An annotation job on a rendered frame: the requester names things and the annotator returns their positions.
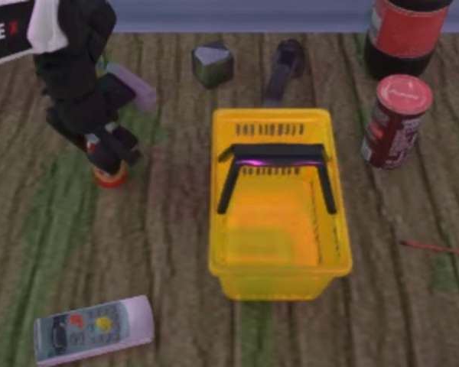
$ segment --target wooden floor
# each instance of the wooden floor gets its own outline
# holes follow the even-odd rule
[[[44,122],[29,59],[0,67],[0,367],[34,365],[34,318],[147,294],[156,341],[76,366],[459,367],[459,35],[443,37],[425,80],[435,105],[411,157],[392,172],[359,155],[375,83],[362,38],[295,35],[309,60],[287,106],[330,110],[353,247],[351,276],[306,303],[233,303],[207,270],[211,112],[259,106],[288,35],[118,35],[110,60],[158,88],[155,115],[123,121],[145,161],[101,191],[85,157]],[[208,92],[190,50],[222,38],[234,81]]]

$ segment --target red pencil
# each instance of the red pencil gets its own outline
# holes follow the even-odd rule
[[[449,248],[449,247],[442,247],[442,246],[436,246],[436,245],[427,245],[424,243],[404,241],[404,240],[400,241],[399,244],[403,246],[407,246],[407,247],[422,248],[424,250],[431,250],[431,251],[438,251],[438,252],[449,252],[451,254],[459,255],[459,248]]]

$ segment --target yellow plastic crate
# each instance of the yellow plastic crate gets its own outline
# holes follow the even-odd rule
[[[310,300],[350,273],[327,111],[215,111],[209,268],[234,300]]]

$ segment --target red can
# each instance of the red can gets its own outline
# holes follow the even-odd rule
[[[364,159],[378,168],[401,166],[432,102],[430,87],[419,78],[399,74],[381,80],[361,148]]]

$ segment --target cola bottle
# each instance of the cola bottle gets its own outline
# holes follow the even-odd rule
[[[376,80],[420,76],[427,68],[452,0],[375,0],[364,59]]]

